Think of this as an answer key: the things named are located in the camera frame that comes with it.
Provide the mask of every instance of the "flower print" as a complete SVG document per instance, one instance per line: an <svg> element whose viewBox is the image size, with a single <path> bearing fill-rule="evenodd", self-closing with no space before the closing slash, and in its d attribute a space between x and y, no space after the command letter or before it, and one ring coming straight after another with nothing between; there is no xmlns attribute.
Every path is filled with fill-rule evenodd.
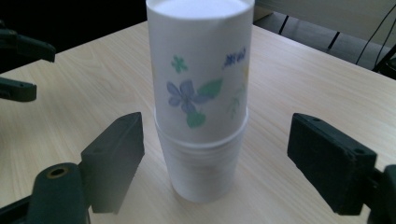
<svg viewBox="0 0 396 224"><path fill-rule="evenodd" d="M228 109L227 109L227 112L231 112L231 119L233 119L233 117L237 113L237 110L239 109L239 106L241 104L240 103L241 100L244 97L246 97L245 96L246 92L247 92L247 90L246 90L245 84L242 84L242 87L233 96L233 98L228 106Z"/></svg>
<svg viewBox="0 0 396 224"><path fill-rule="evenodd" d="M174 56L174 60L171 62L176 72L180 74L182 71L187 71L189 68L184 64L184 59L181 57Z"/></svg>
<svg viewBox="0 0 396 224"><path fill-rule="evenodd" d="M247 52L246 48L242 48L241 50L239 50L239 52L227 54L225 56L225 62L222 68L224 69L225 67L232 66L237 63L241 63L242 61L245 60L246 52Z"/></svg>
<svg viewBox="0 0 396 224"><path fill-rule="evenodd" d="M171 93L169 105L181 105L181 110L186 114L197 111L194 104L203 104L211 99L209 95L196 94L190 79L181 82L179 89L172 82L168 82L166 87Z"/></svg>

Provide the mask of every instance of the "paper cup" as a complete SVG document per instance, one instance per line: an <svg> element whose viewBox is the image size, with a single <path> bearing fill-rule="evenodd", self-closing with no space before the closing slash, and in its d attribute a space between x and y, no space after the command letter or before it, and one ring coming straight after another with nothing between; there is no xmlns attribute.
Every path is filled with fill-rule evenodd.
<svg viewBox="0 0 396 224"><path fill-rule="evenodd" d="M254 0L148 0L159 126L172 138L210 143L246 116Z"/></svg>
<svg viewBox="0 0 396 224"><path fill-rule="evenodd" d="M248 119L254 0L147 0L155 119L175 190L208 202L231 186Z"/></svg>
<svg viewBox="0 0 396 224"><path fill-rule="evenodd" d="M181 197L195 203L209 203L229 191L247 122L248 116L228 138L201 145L172 139L157 124L168 174Z"/></svg>

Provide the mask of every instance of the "black clamp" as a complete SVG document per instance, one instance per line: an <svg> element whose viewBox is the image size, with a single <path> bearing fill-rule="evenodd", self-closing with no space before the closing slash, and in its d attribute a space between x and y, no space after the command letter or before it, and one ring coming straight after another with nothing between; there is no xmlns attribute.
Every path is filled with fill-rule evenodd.
<svg viewBox="0 0 396 224"><path fill-rule="evenodd" d="M367 223L396 224L396 165L381 173L370 148L321 119L296 113L288 156L334 213L357 216L366 204Z"/></svg>
<svg viewBox="0 0 396 224"><path fill-rule="evenodd" d="M82 151L79 165L38 174L31 196L0 209L0 223L86 224L90 206L117 214L144 154L141 113L120 117Z"/></svg>
<svg viewBox="0 0 396 224"><path fill-rule="evenodd" d="M51 44L18 35L0 21L0 49L12 49L20 55L55 62L56 49ZM0 77L0 98L17 102L31 102L36 98L37 86L32 83Z"/></svg>

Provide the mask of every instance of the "wooden table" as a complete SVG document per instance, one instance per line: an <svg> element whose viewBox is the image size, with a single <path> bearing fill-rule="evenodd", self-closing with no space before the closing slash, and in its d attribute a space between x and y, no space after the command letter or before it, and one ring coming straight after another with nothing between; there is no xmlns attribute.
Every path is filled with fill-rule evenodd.
<svg viewBox="0 0 396 224"><path fill-rule="evenodd" d="M396 82L253 28L248 122L231 191L206 204L173 191L153 119L147 23L4 73L33 82L32 103L0 100L0 207L31 194L35 176L80 152L116 118L143 115L144 156L120 213L92 223L365 223L340 217L287 156L295 112L324 119L396 162Z"/></svg>

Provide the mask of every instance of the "floor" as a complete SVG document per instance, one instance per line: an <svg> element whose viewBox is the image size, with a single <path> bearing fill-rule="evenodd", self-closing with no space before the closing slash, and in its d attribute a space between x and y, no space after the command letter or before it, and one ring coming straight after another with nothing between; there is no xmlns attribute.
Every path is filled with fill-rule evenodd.
<svg viewBox="0 0 396 224"><path fill-rule="evenodd" d="M255 21L254 25L278 34L285 18L286 15L273 12L272 14ZM382 46L370 42L361 55L367 40L362 40L345 34L340 34L334 42L332 48L328 49L336 33L337 32L334 30L317 26L306 21L300 21L292 17L289 17L282 31L282 35L289 39L295 40L311 48L326 52L334 57L343 59L350 63L358 62L358 66L369 70L374 68L375 61L379 62L382 57L384 57L384 55L390 50L390 48L384 47L382 49L382 53L377 59L378 53L380 52Z"/></svg>

